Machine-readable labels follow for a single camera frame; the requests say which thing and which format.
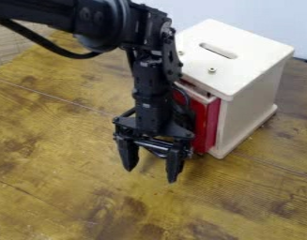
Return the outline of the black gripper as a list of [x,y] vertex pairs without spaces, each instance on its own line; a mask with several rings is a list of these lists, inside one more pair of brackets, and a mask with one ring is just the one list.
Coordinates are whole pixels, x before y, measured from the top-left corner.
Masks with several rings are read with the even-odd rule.
[[[174,120],[173,114],[161,109],[138,109],[134,108],[136,125],[144,132],[157,133],[162,125]],[[116,145],[122,167],[129,172],[138,161],[137,151],[138,147],[132,140],[116,138]],[[181,173],[184,166],[184,155],[178,149],[170,149],[165,159],[166,179],[169,183],[176,181],[177,175]]]

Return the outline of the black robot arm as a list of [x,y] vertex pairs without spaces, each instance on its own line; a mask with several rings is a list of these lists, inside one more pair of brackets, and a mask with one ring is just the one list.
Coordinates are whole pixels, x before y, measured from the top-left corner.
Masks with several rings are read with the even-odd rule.
[[[89,50],[70,52],[21,23],[41,23],[73,34]],[[114,49],[125,51],[133,75],[134,106],[112,120],[113,139],[125,170],[145,148],[165,160],[172,183],[192,154],[190,113],[173,101],[182,64],[174,49],[174,29],[166,13],[130,0],[0,0],[0,25],[50,52],[88,59]]]

